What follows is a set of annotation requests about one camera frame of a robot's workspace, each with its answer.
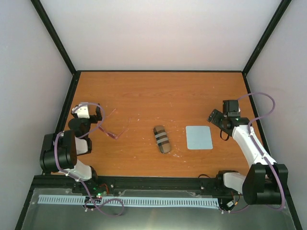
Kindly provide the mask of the pink transparent sunglasses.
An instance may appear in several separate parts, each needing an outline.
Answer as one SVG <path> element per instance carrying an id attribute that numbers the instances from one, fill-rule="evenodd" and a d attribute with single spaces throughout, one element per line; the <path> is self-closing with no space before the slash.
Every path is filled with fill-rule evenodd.
<path id="1" fill-rule="evenodd" d="M 103 124 L 98 128 L 107 137 L 118 140 L 129 130 L 130 118 L 122 118 L 115 108 L 105 118 Z"/>

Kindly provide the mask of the light blue cleaning cloth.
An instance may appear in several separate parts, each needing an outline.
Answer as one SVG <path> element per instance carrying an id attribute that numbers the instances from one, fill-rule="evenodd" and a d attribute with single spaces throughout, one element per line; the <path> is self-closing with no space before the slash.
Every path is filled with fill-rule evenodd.
<path id="1" fill-rule="evenodd" d="M 213 142 L 209 126 L 186 126 L 189 150 L 212 150 Z"/>

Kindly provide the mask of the plaid brown glasses case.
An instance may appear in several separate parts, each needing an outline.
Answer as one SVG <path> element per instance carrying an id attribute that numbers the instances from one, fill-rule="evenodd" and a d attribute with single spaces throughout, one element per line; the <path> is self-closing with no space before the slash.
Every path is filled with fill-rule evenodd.
<path id="1" fill-rule="evenodd" d="M 164 126 L 155 126 L 153 128 L 153 133 L 159 151 L 162 154 L 169 153 L 171 151 L 171 144 Z"/>

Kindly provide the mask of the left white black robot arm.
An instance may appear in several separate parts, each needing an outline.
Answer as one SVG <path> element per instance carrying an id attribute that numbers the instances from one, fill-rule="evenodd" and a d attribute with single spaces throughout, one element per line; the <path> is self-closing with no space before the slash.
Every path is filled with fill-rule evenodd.
<path id="1" fill-rule="evenodd" d="M 100 187 L 98 175 L 78 156 L 92 152 L 89 134 L 101 127 L 105 112 L 98 103 L 80 103 L 72 109 L 71 115 L 68 130 L 44 136 L 40 166 L 45 173 L 61 173 L 77 182 L 83 181 L 84 189 L 94 193 Z"/>

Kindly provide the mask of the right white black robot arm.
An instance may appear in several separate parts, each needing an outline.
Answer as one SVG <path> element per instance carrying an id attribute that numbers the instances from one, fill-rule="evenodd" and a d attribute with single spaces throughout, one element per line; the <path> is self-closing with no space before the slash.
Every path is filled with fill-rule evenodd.
<path id="1" fill-rule="evenodd" d="M 250 120 L 241 116 L 238 100 L 224 100 L 223 110 L 214 109 L 208 122 L 239 145 L 249 166 L 246 176 L 224 170 L 217 174 L 218 180 L 224 187 L 242 194 L 248 205 L 273 205 L 275 209 L 282 209 L 288 169 L 284 164 L 278 164 L 262 146 Z"/>

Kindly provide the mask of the black aluminium mounting rail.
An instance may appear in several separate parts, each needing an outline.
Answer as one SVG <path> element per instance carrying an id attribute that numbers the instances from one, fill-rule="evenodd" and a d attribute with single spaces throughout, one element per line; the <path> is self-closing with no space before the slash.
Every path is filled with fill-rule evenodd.
<path id="1" fill-rule="evenodd" d="M 229 196 L 236 193 L 223 186 L 216 178 L 167 178 L 167 177 L 120 177 L 99 176 L 97 181 L 85 182 L 91 194 L 108 191 L 114 195 L 125 190 L 169 190 L 189 191 L 200 195 Z M 70 188 L 76 193 L 85 193 L 83 185 L 66 176 L 37 175 L 33 178 L 32 188 Z"/>

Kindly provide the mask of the black enclosure frame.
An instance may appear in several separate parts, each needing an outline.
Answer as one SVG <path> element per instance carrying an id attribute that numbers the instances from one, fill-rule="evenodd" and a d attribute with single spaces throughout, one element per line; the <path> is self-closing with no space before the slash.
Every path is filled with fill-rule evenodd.
<path id="1" fill-rule="evenodd" d="M 255 61 L 257 60 L 258 56 L 260 55 L 262 49 L 265 47 L 265 44 L 267 43 L 267 41 L 269 40 L 270 36 L 272 35 L 274 29 L 276 28 L 277 24 L 279 23 L 279 21 L 281 20 L 283 14 L 285 13 L 285 11 L 287 10 L 288 6 L 291 3 L 291 0 L 282 0 L 280 2 L 280 4 L 278 5 L 274 15 L 272 16 L 270 22 L 268 23 L 265 31 L 263 32 L 259 42 L 257 43 L 255 49 L 253 50 L 250 58 L 248 59 L 248 62 L 246 63 L 245 67 L 243 68 L 242 71 L 239 70 L 76 70 L 67 51 L 64 48 L 64 45 L 62 44 L 47 12 L 45 11 L 43 4 L 41 3 L 40 0 L 31 0 L 31 3 L 34 7 L 34 9 L 36 10 L 38 16 L 40 17 L 41 22 L 44 24 L 44 27 L 47 29 L 50 37 L 53 40 L 53 43 L 55 44 L 55 46 L 57 47 L 59 53 L 61 54 L 66 66 L 68 67 L 69 71 L 71 72 L 72 78 L 71 78 L 71 82 L 70 82 L 70 86 L 59 116 L 59 121 L 57 123 L 56 126 L 56 130 L 57 131 L 62 131 L 64 129 L 64 122 L 66 122 L 67 118 L 68 118 L 68 105 L 72 104 L 72 98 L 75 94 L 76 91 L 76 87 L 78 85 L 78 81 L 80 78 L 80 75 L 82 72 L 209 72 L 209 73 L 213 73 L 213 72 L 225 72 L 225 73 L 241 73 L 242 74 L 242 78 L 244 80 L 245 83 L 245 87 L 247 92 L 250 92 L 250 87 L 247 81 L 247 74 L 249 73 L 249 71 L 251 70 L 252 66 L 254 65 Z M 268 143 L 267 140 L 265 138 L 264 132 L 263 132 L 263 128 L 261 125 L 260 121 L 257 121 L 257 125 L 258 128 L 260 128 L 260 137 L 262 139 L 262 141 L 264 141 L 264 147 L 266 150 L 269 150 L 268 147 Z M 26 213 L 28 211 L 29 205 L 30 205 L 30 198 L 33 194 L 33 188 L 32 185 L 29 189 L 28 195 L 25 199 L 25 203 L 23 206 L 23 209 L 20 213 L 19 219 L 17 221 L 15 230 L 21 230 L 22 226 L 24 224 L 24 220 L 26 217 Z M 290 213 L 291 213 L 291 218 L 294 221 L 294 225 L 296 230 L 302 230 L 302 225 L 300 223 L 297 211 L 295 209 L 295 205 L 293 203 L 293 200 L 291 198 L 291 194 L 289 192 L 289 195 L 287 197 L 286 195 L 286 200 L 289 200 L 289 209 L 290 209 Z"/>

